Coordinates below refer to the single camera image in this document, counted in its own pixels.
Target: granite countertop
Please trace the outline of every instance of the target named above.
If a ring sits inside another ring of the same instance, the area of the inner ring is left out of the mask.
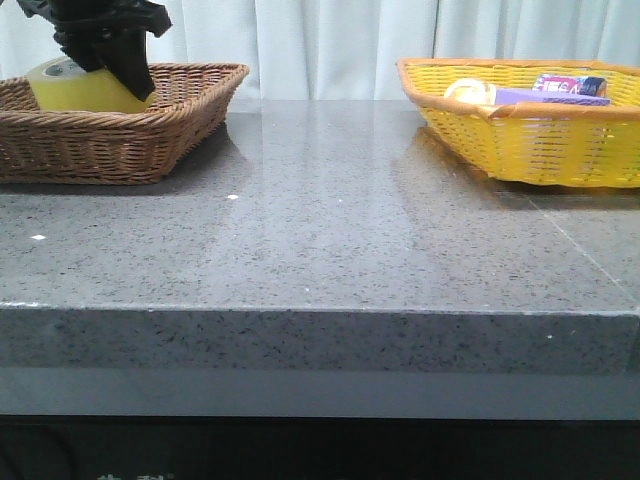
[[[163,182],[0,224],[4,368],[640,372],[638,192],[490,180],[407,102],[234,102]]]

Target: white curtain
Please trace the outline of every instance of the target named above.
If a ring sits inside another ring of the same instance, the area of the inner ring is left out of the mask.
[[[241,62],[242,98],[404,98],[399,57],[640,64],[638,0],[156,0],[174,26],[149,60]],[[53,28],[0,7],[0,78],[60,55]]]

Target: brown wicker basket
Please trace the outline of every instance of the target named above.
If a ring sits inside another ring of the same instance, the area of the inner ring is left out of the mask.
[[[0,82],[0,182],[154,183],[220,125],[249,68],[156,64],[143,113],[43,112],[25,78]]]

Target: black object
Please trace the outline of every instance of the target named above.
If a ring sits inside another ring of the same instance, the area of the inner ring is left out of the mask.
[[[28,17],[40,15],[56,28],[62,51],[85,71],[107,68],[138,99],[155,86],[147,64],[146,32],[170,27],[167,10],[145,0],[18,0]]]

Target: yellow roll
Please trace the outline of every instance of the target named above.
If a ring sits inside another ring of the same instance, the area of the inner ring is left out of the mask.
[[[139,113],[154,98],[141,102],[108,70],[87,73],[67,57],[34,68],[27,80],[42,110]]]

